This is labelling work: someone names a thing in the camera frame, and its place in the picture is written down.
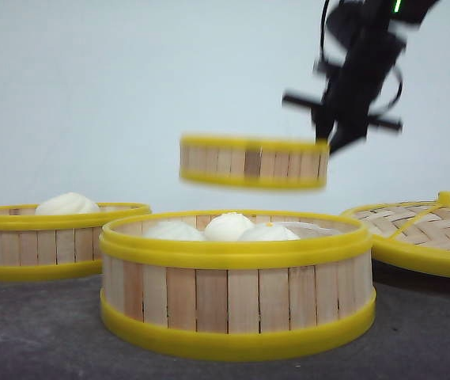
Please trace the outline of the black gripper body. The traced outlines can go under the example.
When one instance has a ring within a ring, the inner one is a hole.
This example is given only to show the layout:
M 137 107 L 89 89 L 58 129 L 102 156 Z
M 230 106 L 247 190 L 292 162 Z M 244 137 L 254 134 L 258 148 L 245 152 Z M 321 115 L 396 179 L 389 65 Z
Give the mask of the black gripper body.
M 321 55 L 315 70 L 327 77 L 322 98 L 318 101 L 285 93 L 282 103 L 306 108 L 311 113 L 326 107 L 335 113 L 336 120 L 365 120 L 367 129 L 373 126 L 400 131 L 400 121 L 386 120 L 382 112 L 369 112 L 406 47 L 404 40 L 388 30 L 391 11 L 391 7 L 333 8 L 325 18 L 323 30 L 346 51 L 343 64 L 333 63 Z

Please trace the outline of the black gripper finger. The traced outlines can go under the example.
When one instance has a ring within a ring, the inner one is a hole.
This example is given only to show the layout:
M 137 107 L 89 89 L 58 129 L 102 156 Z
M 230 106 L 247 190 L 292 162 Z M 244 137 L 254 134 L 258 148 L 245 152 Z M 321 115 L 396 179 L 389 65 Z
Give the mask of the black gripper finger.
M 359 139 L 364 139 L 367 135 L 367 122 L 365 120 L 333 120 L 331 129 L 333 128 L 335 128 L 335 133 L 329 142 L 330 155 Z
M 317 140 L 328 141 L 335 124 L 335 113 L 326 107 L 312 110 L 312 122 L 316 131 Z

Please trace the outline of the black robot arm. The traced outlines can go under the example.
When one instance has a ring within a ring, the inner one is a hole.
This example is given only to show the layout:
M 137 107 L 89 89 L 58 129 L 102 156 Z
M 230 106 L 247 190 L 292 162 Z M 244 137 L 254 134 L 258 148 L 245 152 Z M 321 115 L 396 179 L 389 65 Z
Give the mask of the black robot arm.
M 330 154 L 365 138 L 369 127 L 401 131 L 401 121 L 383 117 L 397 97 L 376 112 L 370 109 L 390 73 L 403 81 L 395 65 L 407 42 L 391 30 L 391 23 L 418 27 L 434 5 L 433 1 L 341 1 L 333 9 L 323 8 L 320 32 L 329 32 L 346 57 L 338 64 L 320 52 L 314 69 L 327 79 L 320 100 L 284 93 L 282 101 L 310 111 L 316 141 L 326 143 Z

